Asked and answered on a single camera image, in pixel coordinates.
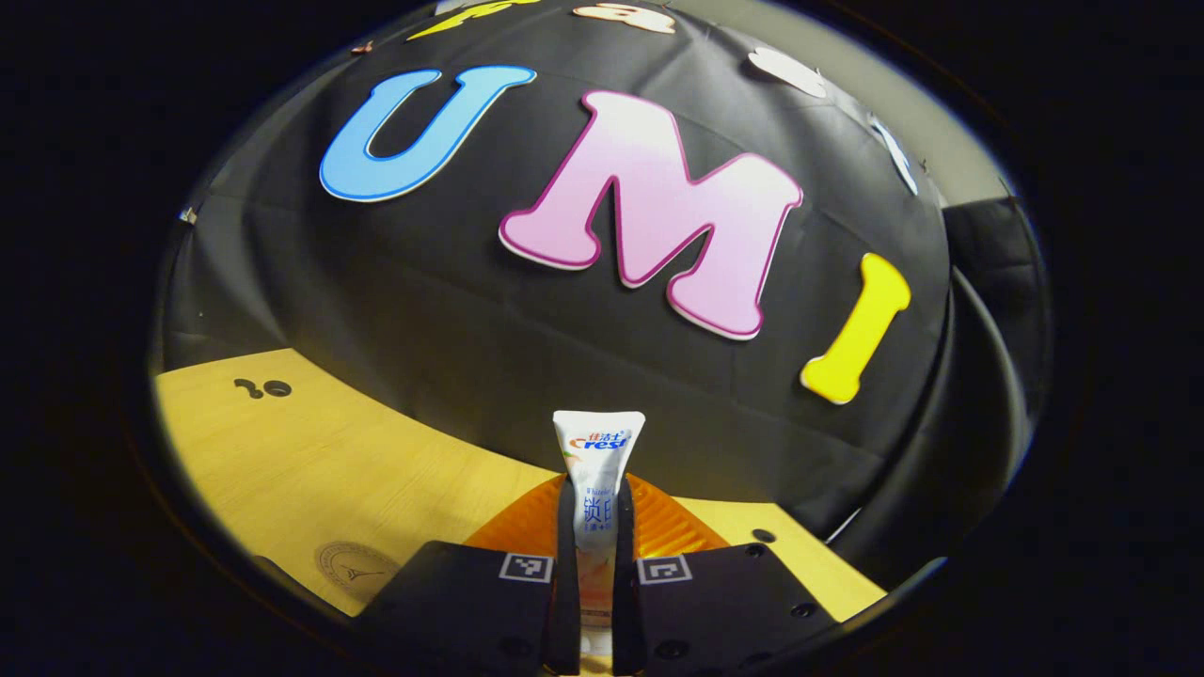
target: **foam letter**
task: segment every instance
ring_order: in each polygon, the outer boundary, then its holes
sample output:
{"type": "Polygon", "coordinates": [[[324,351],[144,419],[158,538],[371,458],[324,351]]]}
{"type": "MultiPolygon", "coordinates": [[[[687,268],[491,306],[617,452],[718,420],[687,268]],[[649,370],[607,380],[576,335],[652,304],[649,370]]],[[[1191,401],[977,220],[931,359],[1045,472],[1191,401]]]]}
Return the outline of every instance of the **foam letter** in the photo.
{"type": "Polygon", "coordinates": [[[535,71],[518,66],[480,66],[460,73],[460,89],[423,130],[408,149],[378,158],[368,148],[372,139],[406,99],[439,77],[425,70],[390,77],[335,136],[319,171],[331,195],[355,202],[378,202],[405,195],[439,171],[485,111],[507,88],[535,80],[535,71]]]}
{"type": "Polygon", "coordinates": [[[778,234],[802,189],[751,153],[691,181],[669,111],[614,92],[590,92],[583,102],[594,113],[585,131],[535,207],[502,220],[502,243],[551,267],[589,267],[601,252],[590,223],[613,183],[622,283],[644,284],[709,232],[694,267],[669,281],[669,304],[728,338],[756,336],[778,234]]]}
{"type": "Polygon", "coordinates": [[[827,353],[803,367],[798,379],[834,405],[844,405],[861,389],[861,372],[869,364],[895,314],[911,304],[911,288],[886,259],[878,254],[861,258],[864,287],[852,314],[827,353]]]}
{"type": "Polygon", "coordinates": [[[476,19],[478,17],[488,17],[495,12],[501,12],[502,10],[509,7],[510,5],[530,5],[531,2],[538,2],[539,0],[507,0],[506,2],[485,2],[484,5],[476,5],[468,7],[467,10],[460,12],[459,14],[442,20],[431,28],[415,33],[406,39],[406,42],[414,40],[415,37],[421,37],[424,35],[430,35],[432,33],[439,33],[441,30],[448,30],[449,28],[459,28],[467,19],[476,19]]]}
{"type": "Polygon", "coordinates": [[[899,148],[899,142],[895,140],[895,135],[891,130],[886,129],[877,116],[870,116],[869,124],[873,125],[878,134],[883,135],[886,141],[886,149],[891,153],[891,161],[895,163],[896,171],[899,172],[899,178],[907,184],[907,189],[911,192],[913,195],[919,195],[920,189],[915,186],[915,179],[911,178],[911,172],[909,171],[911,163],[908,161],[907,155],[903,154],[903,148],[899,148]]]}
{"type": "Polygon", "coordinates": [[[591,19],[622,22],[630,27],[642,28],[653,33],[675,33],[673,30],[672,17],[641,7],[632,7],[631,5],[598,2],[596,7],[578,7],[573,10],[573,13],[578,17],[589,17],[591,19]]]}

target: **letter u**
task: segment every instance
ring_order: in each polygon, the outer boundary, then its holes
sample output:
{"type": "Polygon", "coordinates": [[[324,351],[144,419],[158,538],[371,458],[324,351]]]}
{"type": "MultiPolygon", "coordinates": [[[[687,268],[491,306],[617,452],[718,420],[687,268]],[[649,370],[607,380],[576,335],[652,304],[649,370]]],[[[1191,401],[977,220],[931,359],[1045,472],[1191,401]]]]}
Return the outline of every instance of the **letter u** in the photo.
{"type": "Polygon", "coordinates": [[[414,90],[435,82],[439,75],[437,70],[407,72],[372,89],[372,95],[347,120],[321,159],[319,177],[327,193],[355,202],[378,202],[418,188],[452,159],[503,92],[531,82],[536,72],[520,66],[480,66],[464,71],[456,78],[460,89],[413,146],[391,158],[373,155],[368,148],[377,131],[414,90]]]}

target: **orange plastic tray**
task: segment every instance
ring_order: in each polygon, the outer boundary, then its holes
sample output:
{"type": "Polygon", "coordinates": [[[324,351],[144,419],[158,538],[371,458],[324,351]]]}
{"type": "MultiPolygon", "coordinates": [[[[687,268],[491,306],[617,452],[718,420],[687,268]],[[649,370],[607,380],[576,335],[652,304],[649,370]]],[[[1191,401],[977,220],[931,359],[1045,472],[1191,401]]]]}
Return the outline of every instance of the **orange plastic tray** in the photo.
{"type": "MultiPolygon", "coordinates": [[[[667,557],[725,548],[727,541],[673,496],[627,473],[636,504],[636,557],[667,557]]],[[[556,555],[556,502],[565,475],[538,484],[497,513],[464,543],[532,555],[556,555]]]]}

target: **pink letter m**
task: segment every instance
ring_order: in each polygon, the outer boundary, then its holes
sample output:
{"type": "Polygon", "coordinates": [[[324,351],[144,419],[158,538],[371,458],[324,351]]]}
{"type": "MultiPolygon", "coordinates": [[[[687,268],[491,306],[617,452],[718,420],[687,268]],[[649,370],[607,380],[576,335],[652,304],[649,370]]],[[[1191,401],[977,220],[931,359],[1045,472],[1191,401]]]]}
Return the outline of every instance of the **pink letter m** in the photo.
{"type": "Polygon", "coordinates": [[[535,207],[502,219],[502,243],[548,266],[591,266],[601,247],[590,223],[614,183],[622,283],[644,284],[709,230],[694,267],[669,281],[669,304],[728,338],[756,336],[761,288],[786,213],[803,204],[802,189],[751,153],[691,181],[673,113],[614,92],[590,92],[583,102],[594,113],[585,131],[535,207]]]}

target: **wooden table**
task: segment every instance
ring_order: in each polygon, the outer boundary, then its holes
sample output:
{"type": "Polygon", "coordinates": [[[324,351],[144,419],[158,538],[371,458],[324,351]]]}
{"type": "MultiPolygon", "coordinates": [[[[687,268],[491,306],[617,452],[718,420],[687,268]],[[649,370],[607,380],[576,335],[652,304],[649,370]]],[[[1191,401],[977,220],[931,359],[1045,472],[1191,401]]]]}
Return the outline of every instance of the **wooden table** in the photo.
{"type": "MultiPolygon", "coordinates": [[[[323,573],[325,544],[405,563],[426,541],[462,542],[556,475],[407,418],[293,349],[170,371],[157,389],[179,463],[230,536],[350,616],[365,601],[323,573]],[[293,392],[252,399],[236,378],[293,392]]],[[[772,531],[773,551],[837,620],[885,595],[777,505],[679,501],[733,544],[752,541],[754,528],[772,531]]],[[[585,669],[602,673],[604,663],[585,669]]]]}

